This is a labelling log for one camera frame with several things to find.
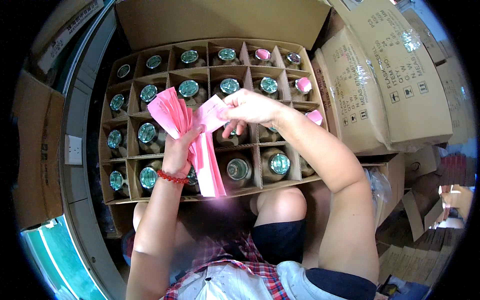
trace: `box flap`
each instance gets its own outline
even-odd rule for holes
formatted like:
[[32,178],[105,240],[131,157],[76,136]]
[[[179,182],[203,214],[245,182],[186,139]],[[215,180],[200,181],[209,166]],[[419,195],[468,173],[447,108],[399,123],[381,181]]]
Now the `box flap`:
[[311,49],[330,6],[316,0],[126,0],[116,4],[133,51],[186,40],[243,37]]
[[13,204],[20,229],[63,214],[58,148],[65,98],[22,71],[13,101],[20,162]]

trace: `fragile symbol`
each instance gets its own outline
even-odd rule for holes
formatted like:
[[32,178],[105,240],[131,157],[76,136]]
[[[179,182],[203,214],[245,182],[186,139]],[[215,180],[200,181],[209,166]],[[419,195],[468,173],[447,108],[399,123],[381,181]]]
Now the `fragile symbol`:
[[420,94],[428,93],[428,87],[425,81],[420,81],[417,85],[419,86]]
[[360,111],[360,119],[362,120],[368,119],[368,113],[366,109]]
[[390,93],[390,100],[392,100],[392,103],[400,101],[400,97],[398,96],[397,91],[394,91],[393,93]]
[[410,97],[413,97],[413,89],[412,89],[412,86],[409,85],[407,87],[404,87],[403,88],[403,92],[405,93],[405,98],[410,98]]

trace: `leg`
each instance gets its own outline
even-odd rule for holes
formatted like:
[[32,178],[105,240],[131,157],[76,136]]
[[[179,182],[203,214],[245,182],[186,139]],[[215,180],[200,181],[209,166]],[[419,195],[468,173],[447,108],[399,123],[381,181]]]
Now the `leg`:
[[252,239],[262,257],[271,264],[301,263],[305,240],[307,204],[296,187],[261,193],[250,202],[257,220]]

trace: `jar lid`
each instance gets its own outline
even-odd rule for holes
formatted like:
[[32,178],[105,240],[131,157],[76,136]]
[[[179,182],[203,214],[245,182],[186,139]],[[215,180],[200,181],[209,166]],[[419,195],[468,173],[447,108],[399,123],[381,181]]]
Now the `jar lid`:
[[247,177],[248,165],[243,159],[234,158],[227,165],[227,174],[233,180],[242,180]]
[[114,191],[118,191],[119,189],[121,189],[122,185],[124,184],[125,179],[123,178],[123,175],[120,172],[113,171],[110,173],[109,181],[110,181],[110,187]]
[[152,167],[146,167],[140,172],[140,184],[146,188],[151,189],[155,186],[156,179],[158,174]]
[[197,172],[195,172],[195,168],[193,168],[193,166],[190,167],[190,172],[188,172],[187,178],[188,185],[195,185],[198,183]]
[[147,60],[147,68],[154,69],[162,63],[160,55],[154,55]]
[[123,78],[125,76],[127,76],[127,74],[130,72],[130,65],[123,65],[121,67],[119,67],[118,71],[117,71],[117,77],[118,78]]
[[237,53],[232,48],[223,48],[218,52],[218,57],[221,60],[234,60],[237,57]]
[[181,54],[180,59],[184,63],[192,63],[198,59],[198,52],[195,50],[187,50]]
[[259,60],[270,60],[272,54],[267,49],[258,48],[255,50],[255,57]]
[[226,95],[231,95],[236,91],[240,90],[240,84],[236,79],[225,78],[220,82],[220,90]]
[[289,52],[287,53],[287,60],[294,65],[299,65],[301,63],[301,57],[298,53]]
[[143,102],[151,102],[157,93],[157,88],[153,84],[146,85],[140,92],[140,99]]
[[113,96],[112,100],[110,101],[111,110],[118,111],[122,107],[123,101],[125,101],[125,97],[122,94],[116,94]]
[[112,130],[107,138],[107,145],[111,149],[117,149],[122,141],[121,132],[118,130]]
[[308,94],[312,90],[312,83],[307,77],[295,80],[295,87],[302,94]]
[[266,93],[273,94],[278,90],[278,83],[271,77],[264,77],[260,81],[260,88]]
[[148,143],[156,135],[156,128],[152,123],[145,123],[138,129],[138,140],[142,143]]
[[198,83],[195,80],[185,80],[179,86],[179,93],[184,97],[193,97],[198,92]]
[[270,168],[274,173],[283,175],[290,169],[290,160],[285,154],[274,154],[270,157]]

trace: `hand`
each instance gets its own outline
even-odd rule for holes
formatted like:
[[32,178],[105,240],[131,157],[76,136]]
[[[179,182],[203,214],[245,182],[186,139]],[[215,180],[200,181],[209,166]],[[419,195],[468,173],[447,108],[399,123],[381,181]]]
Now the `hand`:
[[280,102],[244,88],[225,97],[223,101],[234,106],[224,110],[219,116],[230,121],[223,131],[224,138],[227,138],[235,127],[237,134],[242,134],[247,122],[262,124],[265,127],[275,126],[279,122],[280,112],[287,108]]
[[163,156],[162,171],[176,178],[186,178],[190,171],[188,147],[204,130],[204,125],[192,128],[179,139],[175,140],[167,135],[165,140],[165,155]]

